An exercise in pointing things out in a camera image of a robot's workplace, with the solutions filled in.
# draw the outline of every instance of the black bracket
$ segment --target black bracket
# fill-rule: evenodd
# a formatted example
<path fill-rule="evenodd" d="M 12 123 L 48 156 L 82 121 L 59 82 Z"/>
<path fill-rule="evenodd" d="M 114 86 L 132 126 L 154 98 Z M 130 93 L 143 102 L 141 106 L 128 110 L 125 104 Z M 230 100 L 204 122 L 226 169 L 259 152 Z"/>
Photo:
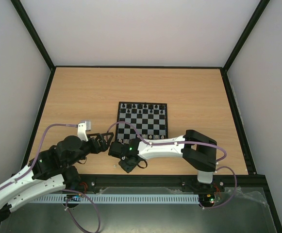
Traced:
<path fill-rule="evenodd" d="M 217 142 L 195 130 L 186 130 L 185 141 L 204 142 L 217 145 Z M 183 159 L 195 169 L 205 172 L 214 172 L 216 168 L 216 149 L 208 146 L 197 145 L 196 150 L 192 144 L 185 144 L 182 149 Z"/>

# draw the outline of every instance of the wire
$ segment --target wire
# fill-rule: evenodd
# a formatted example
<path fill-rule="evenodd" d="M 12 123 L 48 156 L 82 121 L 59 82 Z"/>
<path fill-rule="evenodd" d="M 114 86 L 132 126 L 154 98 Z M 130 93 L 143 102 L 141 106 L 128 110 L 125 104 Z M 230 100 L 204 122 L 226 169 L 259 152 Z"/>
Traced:
<path fill-rule="evenodd" d="M 81 183 L 79 183 L 79 185 L 83 185 L 84 186 L 84 193 L 86 193 L 88 185 L 85 182 L 81 182 Z"/>
<path fill-rule="evenodd" d="M 223 159 L 225 159 L 225 158 L 227 157 L 227 152 L 226 152 L 222 147 L 219 147 L 219 146 L 217 146 L 217 145 L 210 144 L 210 143 L 194 142 L 194 141 L 163 142 L 163 143 L 154 143 L 154 142 L 152 142 L 152 143 L 150 143 L 150 142 L 146 141 L 146 140 L 141 136 L 141 134 L 139 133 L 139 131 L 136 129 L 136 127 L 135 127 L 134 125 L 132 125 L 132 124 L 126 122 L 126 121 L 118 121 L 118 122 L 115 122 L 114 124 L 112 124 L 112 125 L 108 128 L 108 130 L 107 130 L 106 133 L 108 133 L 108 132 L 111 130 L 111 128 L 113 128 L 113 127 L 114 127 L 115 125 L 117 125 L 117 124 L 127 124 L 127 125 L 129 125 L 131 128 L 134 129 L 134 131 L 135 131 L 136 135 L 138 136 L 138 138 L 140 138 L 141 141 L 144 142 L 146 145 L 151 145 L 151 146 L 167 146 L 167 145 L 174 145 L 175 143 L 177 143 L 177 144 L 193 144 L 193 145 L 196 144 L 196 145 L 201 145 L 201 146 L 212 147 L 212 148 L 218 149 L 218 150 L 220 150 L 221 152 L 223 152 L 224 155 L 223 155 L 221 158 L 216 159 L 216 162 L 219 162 L 219 161 L 221 161 L 221 160 L 223 160 Z"/>
<path fill-rule="evenodd" d="M 84 165 L 86 162 L 87 162 L 87 157 L 86 157 L 86 160 L 83 163 L 77 161 L 77 163 L 82 164 L 82 165 Z"/>
<path fill-rule="evenodd" d="M 237 177 L 236 177 L 236 174 L 235 174 L 235 172 L 234 172 L 230 167 L 228 167 L 228 166 L 221 166 L 221 167 L 219 167 L 218 169 L 216 169 L 216 171 L 219 171 L 219 170 L 221 170 L 222 168 L 227 168 L 227 169 L 229 169 L 229 170 L 232 172 L 232 174 L 233 174 L 233 177 L 234 177 L 234 190 L 233 190 L 233 192 L 232 192 L 232 195 L 231 195 L 224 203 L 222 203 L 222 204 L 220 204 L 220 205 L 216 205 L 216 206 L 212 206 L 212 207 L 204 207 L 204 206 L 200 203 L 199 205 L 202 207 L 202 209 L 210 210 L 210 209 L 215 209 L 215 208 L 224 206 L 224 205 L 226 205 L 229 201 L 231 201 L 231 199 L 235 196 L 235 193 L 236 193 L 236 191 L 237 191 Z"/>
<path fill-rule="evenodd" d="M 96 212 L 97 212 L 97 217 L 98 217 L 98 228 L 97 230 L 94 232 L 94 233 L 98 233 L 99 230 L 100 230 L 100 227 L 101 227 L 101 218 L 100 218 L 100 212 L 98 210 L 98 207 L 97 205 L 91 200 L 90 197 L 88 197 L 86 194 L 84 193 L 81 193 L 81 192 L 78 192 L 78 191 L 75 191 L 75 190 L 70 190 L 70 189 L 63 189 L 62 191 L 65 191 L 65 192 L 70 192 L 70 193 L 78 193 L 79 195 L 82 195 L 84 198 L 86 198 L 88 201 L 91 202 L 91 204 L 93 205 L 93 207 L 95 208 Z M 65 203 L 65 207 L 66 207 L 66 210 L 68 211 L 68 213 L 70 214 L 70 216 L 72 217 L 72 220 L 73 222 L 75 223 L 75 225 L 79 228 L 79 230 L 81 230 L 82 232 L 84 233 L 93 233 L 93 232 L 89 232 L 87 230 L 85 230 L 84 228 L 81 227 L 81 225 L 79 225 L 79 223 L 76 221 L 76 219 L 74 218 L 74 216 L 72 215 L 72 212 L 69 210 L 69 207 L 67 206 L 68 202 L 71 200 L 72 198 L 69 198 L 66 200 L 66 203 Z"/>
<path fill-rule="evenodd" d="M 140 166 L 139 164 L 137 164 L 137 166 L 138 166 L 139 168 L 141 168 L 141 169 L 145 169 L 145 168 L 147 168 L 147 166 L 148 166 L 149 164 L 147 163 L 146 160 L 144 160 L 144 163 L 145 163 L 145 166 Z"/>
<path fill-rule="evenodd" d="M 49 130 L 51 127 L 53 127 L 53 126 L 66 126 L 66 127 L 75 127 L 75 128 L 78 127 L 78 125 L 72 125 L 72 124 L 52 124 L 52 125 L 49 125 L 49 126 L 45 129 L 45 131 L 44 131 L 44 133 L 43 133 L 43 135 L 42 135 L 42 138 L 40 139 L 39 146 L 38 146 L 38 149 L 37 149 L 37 151 L 36 151 L 36 155 L 35 155 L 35 157 L 34 157 L 34 160 L 33 160 L 32 164 L 31 164 L 31 166 L 30 166 L 29 169 L 28 169 L 26 172 L 24 172 L 21 176 L 15 178 L 15 182 L 17 182 L 18 180 L 22 179 L 22 178 L 25 177 L 30 171 L 32 171 L 32 169 L 33 169 L 33 167 L 34 167 L 34 165 L 36 164 L 36 161 L 37 161 L 37 159 L 38 159 L 39 152 L 40 152 L 40 150 L 41 150 L 41 148 L 42 148 L 42 144 L 43 144 L 43 142 L 44 142 L 46 133 L 47 133 L 48 130 Z M 7 184 L 3 185 L 2 187 L 0 187 L 0 191 L 2 191 L 4 188 L 8 187 L 8 186 L 11 185 L 12 183 L 13 183 L 13 182 L 8 182 Z"/>

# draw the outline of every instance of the transparent plastic sheet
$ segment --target transparent plastic sheet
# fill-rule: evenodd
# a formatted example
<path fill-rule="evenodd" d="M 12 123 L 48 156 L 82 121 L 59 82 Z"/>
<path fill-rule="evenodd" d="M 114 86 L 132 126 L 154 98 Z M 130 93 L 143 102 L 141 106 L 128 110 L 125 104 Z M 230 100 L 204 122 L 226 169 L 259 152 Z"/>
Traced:
<path fill-rule="evenodd" d="M 233 187 L 226 187 L 224 194 L 230 196 L 233 193 L 233 190 Z M 238 186 L 234 198 L 248 199 L 263 204 L 265 207 L 269 207 L 264 195 L 261 192 L 258 192 L 256 190 L 252 190 L 250 192 L 250 190 L 248 190 L 247 188 L 245 190 L 246 191 L 243 192 L 241 187 Z"/>

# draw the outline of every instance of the black frame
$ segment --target black frame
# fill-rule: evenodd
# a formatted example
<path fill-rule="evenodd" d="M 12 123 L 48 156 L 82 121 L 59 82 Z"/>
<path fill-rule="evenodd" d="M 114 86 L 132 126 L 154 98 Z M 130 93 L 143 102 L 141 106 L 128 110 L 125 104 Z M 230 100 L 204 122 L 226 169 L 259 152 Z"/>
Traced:
<path fill-rule="evenodd" d="M 241 149 L 243 152 L 243 156 L 246 162 L 248 175 L 237 175 L 238 184 L 241 187 L 262 187 L 267 199 L 267 202 L 270 207 L 270 211 L 273 217 L 273 221 L 275 223 L 277 232 L 282 233 L 282 226 L 280 223 L 280 219 L 278 217 L 269 186 L 264 175 L 258 175 L 256 171 L 256 167 L 253 161 L 253 157 L 249 148 L 248 140 L 245 135 L 245 131 L 243 128 L 242 120 L 236 105 L 236 101 L 234 98 L 234 94 L 232 92 L 232 87 L 227 75 L 227 71 L 231 67 L 232 63 L 236 59 L 239 51 L 243 47 L 245 41 L 247 40 L 248 36 L 250 35 L 251 31 L 253 30 L 255 24 L 257 23 L 258 19 L 262 15 L 263 11 L 267 7 L 270 0 L 260 0 L 258 6 L 256 7 L 253 15 L 251 16 L 248 24 L 246 25 L 244 31 L 242 32 L 239 40 L 237 41 L 234 49 L 232 50 L 228 60 L 226 61 L 224 67 L 162 67 L 162 66 L 55 66 L 47 53 L 40 37 L 38 36 L 37 31 L 35 30 L 29 16 L 27 15 L 23 5 L 21 4 L 20 0 L 11 0 L 12 4 L 14 5 L 16 11 L 18 12 L 20 18 L 22 19 L 25 27 L 27 28 L 28 32 L 30 33 L 33 41 L 35 42 L 36 46 L 38 47 L 40 53 L 42 54 L 45 62 L 47 63 L 51 73 L 49 76 L 49 80 L 46 86 L 46 90 L 44 96 L 42 98 L 42 102 L 37 114 L 37 118 L 34 124 L 34 128 L 32 131 L 32 135 L 30 141 L 28 143 L 28 147 L 23 159 L 22 167 L 24 167 L 29 159 L 33 142 L 37 133 L 38 125 L 46 104 L 47 96 L 51 87 L 51 82 L 53 80 L 53 76 L 56 71 L 56 67 L 102 67 L 102 68 L 176 68 L 176 69 L 220 69 L 223 83 L 226 90 L 226 95 L 229 101 L 229 105 L 231 108 L 233 120 L 235 123 L 235 127 L 237 130 L 237 134 L 239 137 Z M 91 182 L 95 183 L 94 188 L 99 187 L 106 187 L 106 186 L 142 186 L 142 187 L 174 187 L 174 188 L 182 188 L 182 183 L 184 180 L 196 180 L 196 175 L 173 175 L 173 176 L 166 176 L 166 175 L 86 175 L 82 174 L 81 178 L 86 181 L 88 184 Z M 231 175 L 215 175 L 214 181 L 222 181 L 225 187 L 233 187 L 234 179 Z"/>

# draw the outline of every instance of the white robotic arm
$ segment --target white robotic arm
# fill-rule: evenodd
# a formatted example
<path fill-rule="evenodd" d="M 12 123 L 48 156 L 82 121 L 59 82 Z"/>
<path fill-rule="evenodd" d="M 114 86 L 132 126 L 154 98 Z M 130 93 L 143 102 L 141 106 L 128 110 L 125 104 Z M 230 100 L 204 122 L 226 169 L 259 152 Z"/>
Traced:
<path fill-rule="evenodd" d="M 211 183 L 216 168 L 216 141 L 194 130 L 185 135 L 160 140 L 131 139 L 129 144 L 113 142 L 109 155 L 120 159 L 119 165 L 131 172 L 139 162 L 151 158 L 180 157 L 198 170 L 198 181 Z"/>

